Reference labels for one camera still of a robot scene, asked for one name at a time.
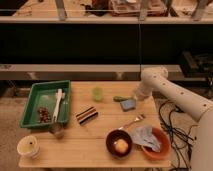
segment brown bowl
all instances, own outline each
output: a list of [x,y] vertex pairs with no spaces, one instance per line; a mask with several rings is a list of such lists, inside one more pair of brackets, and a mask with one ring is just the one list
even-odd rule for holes
[[[115,143],[119,139],[124,140],[128,144],[128,148],[124,153],[118,152],[115,148]],[[124,157],[128,155],[132,149],[132,139],[127,132],[123,130],[114,130],[107,135],[106,147],[112,155],[117,157]]]

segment orange bowl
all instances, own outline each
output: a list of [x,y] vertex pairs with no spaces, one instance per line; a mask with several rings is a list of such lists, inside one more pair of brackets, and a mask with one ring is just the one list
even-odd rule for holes
[[145,156],[150,160],[163,160],[165,159],[171,150],[171,143],[167,135],[163,130],[152,127],[152,133],[158,139],[161,144],[160,152],[155,152],[149,147],[141,146]]

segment bread roll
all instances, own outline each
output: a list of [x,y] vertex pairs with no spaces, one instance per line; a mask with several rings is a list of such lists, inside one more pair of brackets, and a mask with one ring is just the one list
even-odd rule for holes
[[118,139],[114,142],[115,150],[119,152],[120,154],[126,153],[128,150],[128,143],[124,139]]

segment black wall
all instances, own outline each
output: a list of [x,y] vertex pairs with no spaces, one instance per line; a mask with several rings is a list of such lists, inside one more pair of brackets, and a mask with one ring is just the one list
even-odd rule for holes
[[177,64],[183,50],[213,51],[213,25],[0,24],[0,34],[11,64]]

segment white bowl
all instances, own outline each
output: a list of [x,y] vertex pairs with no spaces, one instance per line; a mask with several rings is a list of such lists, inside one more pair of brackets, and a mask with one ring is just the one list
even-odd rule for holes
[[36,137],[29,135],[22,138],[17,145],[17,151],[23,157],[36,157],[39,152],[39,145]]

